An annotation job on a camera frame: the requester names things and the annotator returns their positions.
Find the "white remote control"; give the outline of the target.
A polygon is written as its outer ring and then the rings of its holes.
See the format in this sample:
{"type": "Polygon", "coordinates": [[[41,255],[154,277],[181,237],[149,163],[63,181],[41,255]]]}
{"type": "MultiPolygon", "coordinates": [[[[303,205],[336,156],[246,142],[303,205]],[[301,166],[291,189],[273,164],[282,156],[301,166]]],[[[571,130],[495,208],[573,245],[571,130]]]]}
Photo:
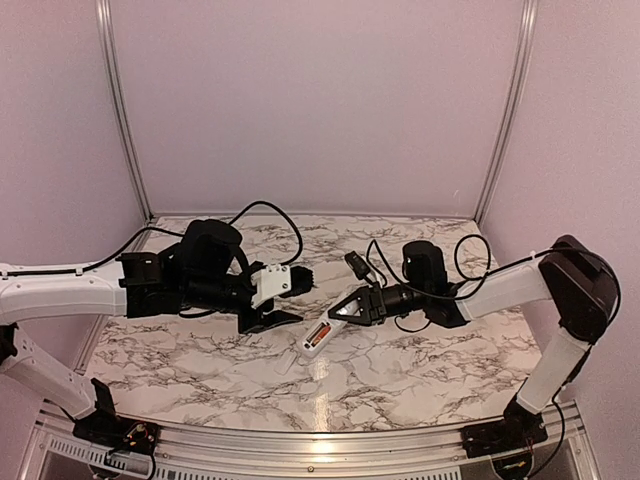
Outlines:
{"type": "Polygon", "coordinates": [[[321,314],[297,341],[301,355],[307,359],[315,358],[348,324],[344,317],[353,316],[359,311],[358,300],[347,300],[343,296],[338,303],[321,314]]]}

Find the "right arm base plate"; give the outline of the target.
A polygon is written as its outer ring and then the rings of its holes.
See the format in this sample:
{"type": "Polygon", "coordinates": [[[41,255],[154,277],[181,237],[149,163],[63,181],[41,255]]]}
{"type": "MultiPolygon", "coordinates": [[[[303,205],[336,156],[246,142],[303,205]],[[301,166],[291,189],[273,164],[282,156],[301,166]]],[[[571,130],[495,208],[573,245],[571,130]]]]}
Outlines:
{"type": "Polygon", "coordinates": [[[523,427],[518,421],[505,419],[463,427],[461,436],[468,458],[528,448],[548,439],[546,428],[540,421],[523,427]]]}

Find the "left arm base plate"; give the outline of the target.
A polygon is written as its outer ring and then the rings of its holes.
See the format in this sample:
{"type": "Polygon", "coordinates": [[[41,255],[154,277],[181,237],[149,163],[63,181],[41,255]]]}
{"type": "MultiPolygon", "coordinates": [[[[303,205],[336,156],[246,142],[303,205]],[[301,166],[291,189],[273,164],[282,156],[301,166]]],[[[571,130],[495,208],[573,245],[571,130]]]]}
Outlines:
{"type": "Polygon", "coordinates": [[[153,422],[131,418],[74,422],[73,435],[115,451],[149,455],[154,452],[160,427],[153,422]]]}

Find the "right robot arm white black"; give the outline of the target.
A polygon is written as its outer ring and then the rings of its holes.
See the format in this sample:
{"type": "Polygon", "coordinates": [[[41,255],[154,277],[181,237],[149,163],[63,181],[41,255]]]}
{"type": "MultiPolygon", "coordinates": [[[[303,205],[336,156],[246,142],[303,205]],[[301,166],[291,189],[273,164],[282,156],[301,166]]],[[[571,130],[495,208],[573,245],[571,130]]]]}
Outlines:
{"type": "Polygon", "coordinates": [[[433,243],[409,242],[402,254],[403,276],[395,284],[361,287],[330,308],[328,317],[368,327],[421,310],[434,324],[458,328],[532,302],[554,303],[558,330],[495,428],[502,446],[519,446],[617,316],[621,286],[614,270],[571,235],[559,237],[547,250],[458,283],[449,281],[442,250],[433,243]]]}

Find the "orange AAA battery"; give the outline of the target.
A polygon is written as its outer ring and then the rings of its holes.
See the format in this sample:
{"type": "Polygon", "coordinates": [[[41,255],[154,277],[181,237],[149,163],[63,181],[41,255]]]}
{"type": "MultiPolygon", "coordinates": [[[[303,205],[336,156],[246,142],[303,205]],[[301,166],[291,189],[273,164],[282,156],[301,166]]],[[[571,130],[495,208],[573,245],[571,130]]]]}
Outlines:
{"type": "Polygon", "coordinates": [[[317,345],[331,331],[329,324],[321,325],[310,337],[309,343],[313,346],[317,345]]]}

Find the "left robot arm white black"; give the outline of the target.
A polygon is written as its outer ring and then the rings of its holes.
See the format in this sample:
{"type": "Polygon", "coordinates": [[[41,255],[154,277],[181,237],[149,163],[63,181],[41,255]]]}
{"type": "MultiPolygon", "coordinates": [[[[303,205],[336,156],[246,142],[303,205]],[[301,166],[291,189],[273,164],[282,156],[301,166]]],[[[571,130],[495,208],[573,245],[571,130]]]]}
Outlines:
{"type": "Polygon", "coordinates": [[[94,264],[1,269],[1,372],[55,402],[106,445],[125,438],[109,388],[76,374],[40,348],[20,322],[73,315],[147,318],[190,309],[232,314],[241,334],[297,323],[277,310],[278,298],[313,286],[310,269],[293,261],[249,262],[233,226],[194,220],[159,253],[118,253],[94,264]]]}

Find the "white battery cover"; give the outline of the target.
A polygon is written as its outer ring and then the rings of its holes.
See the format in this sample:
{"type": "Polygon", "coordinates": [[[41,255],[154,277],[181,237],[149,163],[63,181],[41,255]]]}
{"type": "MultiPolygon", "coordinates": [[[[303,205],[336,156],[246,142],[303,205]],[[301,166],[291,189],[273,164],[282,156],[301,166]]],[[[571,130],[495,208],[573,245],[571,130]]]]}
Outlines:
{"type": "Polygon", "coordinates": [[[289,369],[292,367],[294,362],[296,361],[297,353],[293,350],[287,350],[282,353],[281,357],[276,363],[274,371],[278,375],[286,375],[289,369]]]}

